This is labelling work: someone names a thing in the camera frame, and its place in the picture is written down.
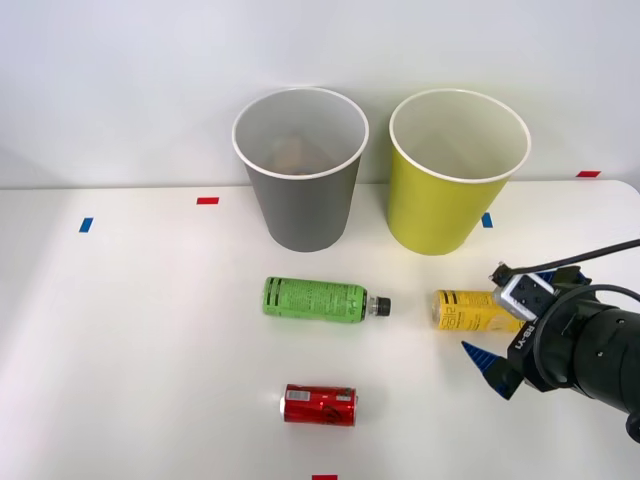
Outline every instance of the red can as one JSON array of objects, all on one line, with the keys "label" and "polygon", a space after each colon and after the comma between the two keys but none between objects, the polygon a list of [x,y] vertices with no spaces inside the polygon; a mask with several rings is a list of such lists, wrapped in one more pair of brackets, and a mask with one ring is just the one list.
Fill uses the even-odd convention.
[{"label": "red can", "polygon": [[355,388],[287,385],[280,400],[285,422],[353,427],[356,424]]}]

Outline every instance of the black cable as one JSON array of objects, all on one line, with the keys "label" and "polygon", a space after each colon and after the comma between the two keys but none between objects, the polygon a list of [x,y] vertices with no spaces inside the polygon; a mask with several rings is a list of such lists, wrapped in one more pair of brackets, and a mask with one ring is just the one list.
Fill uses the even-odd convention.
[{"label": "black cable", "polygon": [[618,243],[616,245],[610,245],[598,250],[593,250],[592,252],[582,253],[574,257],[564,258],[562,260],[556,260],[554,262],[543,263],[542,265],[534,265],[533,267],[512,268],[509,270],[511,275],[542,272],[544,270],[552,270],[554,268],[564,267],[565,265],[592,260],[594,258],[603,257],[605,255],[610,255],[612,253],[621,252],[623,250],[628,250],[629,248],[635,247],[640,247],[640,239],[630,240],[628,242]]},{"label": "black cable", "polygon": [[547,324],[549,319],[558,311],[558,309],[565,305],[568,301],[578,297],[580,295],[584,295],[585,293],[590,292],[615,292],[621,293],[622,295],[626,295],[627,297],[633,298],[637,302],[640,302],[640,294],[634,292],[633,290],[629,290],[628,288],[618,287],[617,285],[583,285],[581,287],[576,287],[570,292],[562,295],[556,303],[551,305],[549,310],[545,312],[545,314],[536,322],[536,333],[533,338],[533,360],[535,361],[536,368],[538,372],[540,372],[540,376],[542,379],[551,385],[554,388],[564,388],[569,387],[571,384],[567,381],[565,383],[558,383],[547,373],[544,369],[544,365],[542,364],[542,355],[540,353],[541,342],[542,339],[542,330],[544,326]]}]

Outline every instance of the white wall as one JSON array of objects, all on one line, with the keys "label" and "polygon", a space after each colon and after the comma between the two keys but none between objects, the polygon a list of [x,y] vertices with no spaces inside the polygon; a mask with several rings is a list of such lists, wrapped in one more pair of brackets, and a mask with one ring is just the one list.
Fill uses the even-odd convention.
[{"label": "white wall", "polygon": [[233,118],[292,84],[363,107],[361,181],[387,175],[394,106],[455,85],[529,123],[520,177],[640,186],[639,18],[621,0],[3,0],[0,187],[246,183]]}]

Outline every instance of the bottle cap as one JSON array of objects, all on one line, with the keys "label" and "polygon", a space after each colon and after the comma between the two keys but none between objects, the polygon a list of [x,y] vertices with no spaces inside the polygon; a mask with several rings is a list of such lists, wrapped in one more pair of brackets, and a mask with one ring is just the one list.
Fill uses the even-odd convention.
[{"label": "bottle cap", "polygon": [[388,317],[391,313],[391,299],[387,297],[378,297],[378,308],[376,315],[379,317]]}]

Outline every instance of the yellow can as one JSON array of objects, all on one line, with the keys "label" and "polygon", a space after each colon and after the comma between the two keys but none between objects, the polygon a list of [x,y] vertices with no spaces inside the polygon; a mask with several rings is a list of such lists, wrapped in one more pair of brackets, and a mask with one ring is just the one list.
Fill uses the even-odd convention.
[{"label": "yellow can", "polygon": [[525,323],[498,305],[491,292],[438,290],[432,312],[439,330],[517,332]]}]

